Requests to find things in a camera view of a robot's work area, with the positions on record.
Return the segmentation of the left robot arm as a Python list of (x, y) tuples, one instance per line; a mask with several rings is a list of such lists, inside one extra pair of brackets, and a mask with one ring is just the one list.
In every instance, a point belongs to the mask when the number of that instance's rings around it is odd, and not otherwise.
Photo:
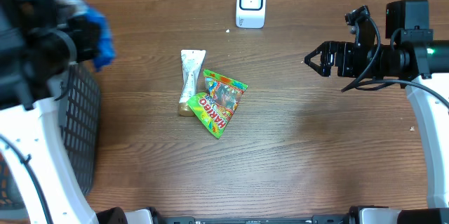
[(105, 17), (83, 0), (1, 0), (1, 155), (32, 223), (154, 220), (149, 209), (92, 210), (62, 142), (50, 80), (115, 55)]

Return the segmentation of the white tube with gold cap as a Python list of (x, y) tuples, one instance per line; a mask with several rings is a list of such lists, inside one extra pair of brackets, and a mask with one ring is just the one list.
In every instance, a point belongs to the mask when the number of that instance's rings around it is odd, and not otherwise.
[(187, 101), (196, 95), (196, 85), (201, 71), (206, 50), (181, 50), (183, 88), (178, 103), (179, 115), (193, 117), (194, 113)]

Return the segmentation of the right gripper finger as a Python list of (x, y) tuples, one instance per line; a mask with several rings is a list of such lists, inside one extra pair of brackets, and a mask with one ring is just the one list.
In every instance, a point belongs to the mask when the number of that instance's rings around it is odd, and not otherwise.
[(328, 47), (330, 45), (329, 41), (324, 41), (322, 44), (320, 44), (317, 48), (315, 48), (311, 53), (309, 53), (308, 55), (306, 55), (304, 57), (304, 61), (305, 62), (311, 62), (311, 59), (317, 55), (321, 55), (324, 58), (327, 56), (328, 54)]
[(316, 73), (318, 73), (322, 77), (329, 77), (331, 73), (331, 66), (326, 62), (320, 62), (316, 64), (311, 60), (304, 59), (304, 63), (312, 68)]

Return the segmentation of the green Haribo candy bag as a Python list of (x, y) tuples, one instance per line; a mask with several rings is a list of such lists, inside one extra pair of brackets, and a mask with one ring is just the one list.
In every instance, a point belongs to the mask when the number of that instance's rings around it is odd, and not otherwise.
[(217, 139), (233, 117), (248, 85), (211, 70), (204, 70), (207, 92), (197, 93), (187, 105)]

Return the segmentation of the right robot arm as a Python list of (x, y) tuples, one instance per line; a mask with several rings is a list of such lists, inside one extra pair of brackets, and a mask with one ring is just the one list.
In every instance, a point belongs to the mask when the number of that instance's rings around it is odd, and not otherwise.
[(325, 41), (304, 58), (322, 77), (333, 67), (352, 81), (343, 91), (378, 91), (398, 84), (420, 131), (427, 167), (427, 207), (399, 210), (352, 206), (346, 214), (314, 216), (313, 223), (448, 222), (448, 41), (435, 40), (427, 0), (393, 1), (386, 6), (385, 38), (366, 5), (345, 15), (354, 42)]

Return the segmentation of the blue Oreo cookie pack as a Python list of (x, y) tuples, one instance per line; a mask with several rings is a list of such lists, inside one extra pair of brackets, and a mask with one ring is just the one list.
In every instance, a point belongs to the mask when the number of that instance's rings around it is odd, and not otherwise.
[(93, 66), (96, 72), (100, 72), (103, 67), (109, 66), (116, 57), (112, 31), (106, 16), (93, 8), (84, 0), (71, 0), (75, 6), (81, 9), (81, 15), (87, 17), (90, 22), (100, 26), (100, 38), (96, 42), (99, 55), (93, 59)]

